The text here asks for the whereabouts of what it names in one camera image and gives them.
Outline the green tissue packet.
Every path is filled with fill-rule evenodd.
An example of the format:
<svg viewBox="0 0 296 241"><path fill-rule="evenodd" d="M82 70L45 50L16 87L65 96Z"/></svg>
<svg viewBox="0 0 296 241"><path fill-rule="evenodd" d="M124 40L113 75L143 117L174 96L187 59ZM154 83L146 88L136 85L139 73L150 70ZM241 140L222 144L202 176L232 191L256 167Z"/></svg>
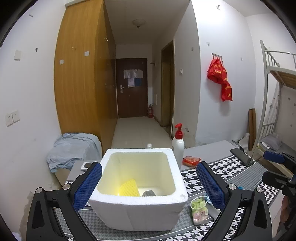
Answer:
<svg viewBox="0 0 296 241"><path fill-rule="evenodd" d="M199 196L194 198L190 203L190 208L192 212L192 219L195 225L203 223L208 218L208 197Z"/></svg>

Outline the yellow foam net sleeve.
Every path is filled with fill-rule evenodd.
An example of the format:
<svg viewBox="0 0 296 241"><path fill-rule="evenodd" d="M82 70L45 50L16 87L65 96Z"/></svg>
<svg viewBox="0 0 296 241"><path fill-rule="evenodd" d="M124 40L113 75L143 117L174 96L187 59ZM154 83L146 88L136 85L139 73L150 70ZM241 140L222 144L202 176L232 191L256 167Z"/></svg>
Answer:
<svg viewBox="0 0 296 241"><path fill-rule="evenodd" d="M140 197L137 183L134 179L130 179L119 187L119 196Z"/></svg>

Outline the blue face mask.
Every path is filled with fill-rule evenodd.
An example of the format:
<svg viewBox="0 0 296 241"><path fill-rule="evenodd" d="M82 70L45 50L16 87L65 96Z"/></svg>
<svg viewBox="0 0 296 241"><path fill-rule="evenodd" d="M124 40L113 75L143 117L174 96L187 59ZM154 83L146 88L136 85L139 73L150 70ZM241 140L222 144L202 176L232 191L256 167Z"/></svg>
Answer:
<svg viewBox="0 0 296 241"><path fill-rule="evenodd" d="M209 196L202 196L202 199L205 201L206 204L213 205Z"/></svg>

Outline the white remote control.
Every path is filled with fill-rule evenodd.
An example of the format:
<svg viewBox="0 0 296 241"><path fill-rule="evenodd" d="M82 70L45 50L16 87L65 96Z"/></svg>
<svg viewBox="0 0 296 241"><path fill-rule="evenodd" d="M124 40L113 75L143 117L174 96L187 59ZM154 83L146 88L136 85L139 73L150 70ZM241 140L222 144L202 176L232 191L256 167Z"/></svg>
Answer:
<svg viewBox="0 0 296 241"><path fill-rule="evenodd" d="M85 172L88 170L88 168L92 165L92 162L84 162L82 166L80 167L80 170Z"/></svg>

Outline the houndstooth table mat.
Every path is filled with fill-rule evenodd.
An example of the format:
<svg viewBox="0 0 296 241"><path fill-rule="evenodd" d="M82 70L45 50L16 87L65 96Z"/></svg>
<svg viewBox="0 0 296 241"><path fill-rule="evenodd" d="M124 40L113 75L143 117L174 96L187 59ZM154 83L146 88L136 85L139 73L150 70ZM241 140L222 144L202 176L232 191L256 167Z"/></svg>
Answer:
<svg viewBox="0 0 296 241"><path fill-rule="evenodd" d="M210 163L209 167L228 184L235 184L244 190L254 190L256 187L262 188L269 206L272 205L279 193L278 189L262 183L262 175L266 168L258 162L250 167L246 167L236 157L229 156ZM176 226L172 230L164 232L114 230L107 227L89 205L81 209L79 214L98 240L202 240L214 224L214 220L209 217L204 224L195 225L192 220L190 202L194 198L203 196L206 193L197 178L195 169L186 169L181 174L189 198Z"/></svg>

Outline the grey-blue crumpled cloth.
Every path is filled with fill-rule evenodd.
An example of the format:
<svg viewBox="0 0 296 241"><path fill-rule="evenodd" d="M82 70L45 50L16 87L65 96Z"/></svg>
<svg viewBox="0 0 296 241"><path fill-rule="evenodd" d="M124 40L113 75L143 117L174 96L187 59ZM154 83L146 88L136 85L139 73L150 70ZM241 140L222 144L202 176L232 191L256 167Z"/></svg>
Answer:
<svg viewBox="0 0 296 241"><path fill-rule="evenodd" d="M65 133L54 143L46 158L52 173L58 169L71 170L75 161L102 159L102 145L96 135L90 133Z"/></svg>

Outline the red snack packet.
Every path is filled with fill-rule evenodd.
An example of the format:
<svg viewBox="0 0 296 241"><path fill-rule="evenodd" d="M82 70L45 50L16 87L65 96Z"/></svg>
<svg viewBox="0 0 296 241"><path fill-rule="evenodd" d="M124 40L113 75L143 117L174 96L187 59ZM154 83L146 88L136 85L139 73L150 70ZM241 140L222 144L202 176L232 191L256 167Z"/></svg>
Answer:
<svg viewBox="0 0 296 241"><path fill-rule="evenodd" d="M187 167L196 167L201 161L198 157L185 156L182 160L182 164Z"/></svg>

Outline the grey sponge block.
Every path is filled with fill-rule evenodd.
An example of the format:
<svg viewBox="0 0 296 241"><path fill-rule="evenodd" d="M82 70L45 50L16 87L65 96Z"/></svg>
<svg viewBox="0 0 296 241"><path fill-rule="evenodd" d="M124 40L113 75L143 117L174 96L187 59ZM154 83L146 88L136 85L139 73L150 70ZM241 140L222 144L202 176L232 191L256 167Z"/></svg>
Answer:
<svg viewBox="0 0 296 241"><path fill-rule="evenodd" d="M156 196L156 194L152 190L146 190L145 192L143 192L142 197L148 196Z"/></svg>

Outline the white pump lotion bottle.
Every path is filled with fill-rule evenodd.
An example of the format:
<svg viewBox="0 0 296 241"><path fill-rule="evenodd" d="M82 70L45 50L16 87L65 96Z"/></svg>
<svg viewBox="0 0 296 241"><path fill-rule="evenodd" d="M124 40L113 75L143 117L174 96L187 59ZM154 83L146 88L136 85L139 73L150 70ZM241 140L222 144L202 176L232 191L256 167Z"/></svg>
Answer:
<svg viewBox="0 0 296 241"><path fill-rule="evenodd" d="M182 132L182 124L181 123L176 124L175 128L177 130L176 130L175 136L172 140L172 149L173 149L173 153L175 155L175 159L177 161L177 165L178 165L179 169L181 169L184 150L185 150L185 143L183 140L183 132Z"/></svg>

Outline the white styrofoam box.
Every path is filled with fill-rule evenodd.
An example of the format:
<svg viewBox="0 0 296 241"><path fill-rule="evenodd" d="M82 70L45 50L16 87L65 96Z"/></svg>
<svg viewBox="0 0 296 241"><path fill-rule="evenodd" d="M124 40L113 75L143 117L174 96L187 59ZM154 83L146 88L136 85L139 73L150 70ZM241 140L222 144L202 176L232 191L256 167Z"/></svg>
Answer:
<svg viewBox="0 0 296 241"><path fill-rule="evenodd" d="M188 194L170 148L108 149L100 164L102 177L88 202L105 225L136 232L175 227ZM119 187L130 179L140 197L119 196ZM146 190L156 196L142 197Z"/></svg>

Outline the red hanging plastic bags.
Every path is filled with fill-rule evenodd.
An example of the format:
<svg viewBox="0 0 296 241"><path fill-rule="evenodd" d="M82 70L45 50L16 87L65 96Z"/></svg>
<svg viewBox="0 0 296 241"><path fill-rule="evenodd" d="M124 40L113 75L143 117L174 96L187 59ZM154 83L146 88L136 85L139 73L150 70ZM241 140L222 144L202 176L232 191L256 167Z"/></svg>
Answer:
<svg viewBox="0 0 296 241"><path fill-rule="evenodd" d="M207 70L207 78L221 85L221 100L233 101L232 87L228 82L227 71L220 57L214 56Z"/></svg>

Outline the wooden wardrobe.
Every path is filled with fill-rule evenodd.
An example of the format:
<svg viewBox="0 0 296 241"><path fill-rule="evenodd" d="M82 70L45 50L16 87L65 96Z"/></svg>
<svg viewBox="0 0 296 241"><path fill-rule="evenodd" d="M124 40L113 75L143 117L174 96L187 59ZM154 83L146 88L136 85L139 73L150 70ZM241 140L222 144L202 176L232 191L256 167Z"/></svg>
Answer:
<svg viewBox="0 0 296 241"><path fill-rule="evenodd" d="M116 44L105 1L66 8L55 51L54 90L62 133L92 133L111 148L117 122Z"/></svg>

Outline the red fire extinguisher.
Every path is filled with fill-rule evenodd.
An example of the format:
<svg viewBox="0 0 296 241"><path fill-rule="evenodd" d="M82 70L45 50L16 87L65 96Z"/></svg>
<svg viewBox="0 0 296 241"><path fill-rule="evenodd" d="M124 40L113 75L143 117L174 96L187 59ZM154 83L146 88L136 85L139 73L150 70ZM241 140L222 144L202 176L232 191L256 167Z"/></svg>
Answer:
<svg viewBox="0 0 296 241"><path fill-rule="evenodd" d="M153 105L150 104L149 107L148 107L148 117L149 118L153 118L154 117L154 114L153 114Z"/></svg>

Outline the side wooden door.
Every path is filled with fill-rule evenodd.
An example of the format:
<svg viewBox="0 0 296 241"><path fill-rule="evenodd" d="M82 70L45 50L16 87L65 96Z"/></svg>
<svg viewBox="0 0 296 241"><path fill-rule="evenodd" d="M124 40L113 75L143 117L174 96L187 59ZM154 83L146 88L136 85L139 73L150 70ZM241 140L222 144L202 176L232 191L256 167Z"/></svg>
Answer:
<svg viewBox="0 0 296 241"><path fill-rule="evenodd" d="M170 41L161 51L161 125L172 125L175 100L175 46Z"/></svg>

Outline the dark brown entrance door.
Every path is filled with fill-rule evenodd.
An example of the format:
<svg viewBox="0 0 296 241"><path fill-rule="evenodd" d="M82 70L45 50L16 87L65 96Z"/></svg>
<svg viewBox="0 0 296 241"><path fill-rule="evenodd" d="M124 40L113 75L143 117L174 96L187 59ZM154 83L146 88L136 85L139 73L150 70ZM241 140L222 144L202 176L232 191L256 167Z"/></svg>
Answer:
<svg viewBox="0 0 296 241"><path fill-rule="evenodd" d="M147 116L147 58L116 59L119 118Z"/></svg>

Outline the ceiling lamp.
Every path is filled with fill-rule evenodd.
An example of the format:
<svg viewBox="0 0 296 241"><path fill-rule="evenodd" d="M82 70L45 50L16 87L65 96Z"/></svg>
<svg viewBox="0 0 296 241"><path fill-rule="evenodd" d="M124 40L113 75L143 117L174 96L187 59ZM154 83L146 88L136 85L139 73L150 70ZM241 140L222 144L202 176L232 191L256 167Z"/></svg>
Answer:
<svg viewBox="0 0 296 241"><path fill-rule="evenodd" d="M146 23L147 23L147 22L146 22L145 19L135 19L135 20L132 21L132 24L133 24L134 26L136 26L138 29L139 29L141 26L145 25Z"/></svg>

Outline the wooden sticks against wall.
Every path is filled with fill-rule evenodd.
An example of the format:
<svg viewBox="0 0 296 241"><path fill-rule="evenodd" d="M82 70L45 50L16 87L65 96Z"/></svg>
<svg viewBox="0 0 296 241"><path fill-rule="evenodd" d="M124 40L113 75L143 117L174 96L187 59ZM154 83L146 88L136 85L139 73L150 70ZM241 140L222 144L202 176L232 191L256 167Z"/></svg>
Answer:
<svg viewBox="0 0 296 241"><path fill-rule="evenodd" d="M248 133L248 150L251 151L256 139L256 113L254 108L248 111Z"/></svg>

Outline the metal bunk bed frame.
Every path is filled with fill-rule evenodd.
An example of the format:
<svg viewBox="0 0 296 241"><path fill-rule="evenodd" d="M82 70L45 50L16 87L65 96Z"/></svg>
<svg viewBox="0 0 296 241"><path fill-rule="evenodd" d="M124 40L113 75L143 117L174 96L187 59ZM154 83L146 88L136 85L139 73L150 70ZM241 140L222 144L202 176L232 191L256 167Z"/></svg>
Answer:
<svg viewBox="0 0 296 241"><path fill-rule="evenodd" d="M263 103L254 146L249 152L284 175L290 168L267 161L265 151L295 158L295 53L268 49L260 40L263 63Z"/></svg>

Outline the white wall socket pair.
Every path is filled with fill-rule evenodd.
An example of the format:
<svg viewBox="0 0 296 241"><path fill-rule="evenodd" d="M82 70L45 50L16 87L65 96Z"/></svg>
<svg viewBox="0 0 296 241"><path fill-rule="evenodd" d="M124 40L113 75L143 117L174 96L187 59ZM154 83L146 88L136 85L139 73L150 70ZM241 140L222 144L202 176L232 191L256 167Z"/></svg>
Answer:
<svg viewBox="0 0 296 241"><path fill-rule="evenodd" d="M18 110L5 115L5 123L7 127L17 123L18 121L20 121L20 113Z"/></svg>

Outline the white wall switch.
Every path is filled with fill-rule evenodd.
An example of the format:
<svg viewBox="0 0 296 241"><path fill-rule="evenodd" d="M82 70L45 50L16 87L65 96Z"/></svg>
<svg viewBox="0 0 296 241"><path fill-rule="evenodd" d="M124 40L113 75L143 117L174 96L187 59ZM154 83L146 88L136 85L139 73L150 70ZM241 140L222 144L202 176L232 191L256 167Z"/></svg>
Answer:
<svg viewBox="0 0 296 241"><path fill-rule="evenodd" d="M16 50L15 51L15 55L14 55L14 60L15 61L20 61L21 60L21 56L22 56L22 51Z"/></svg>

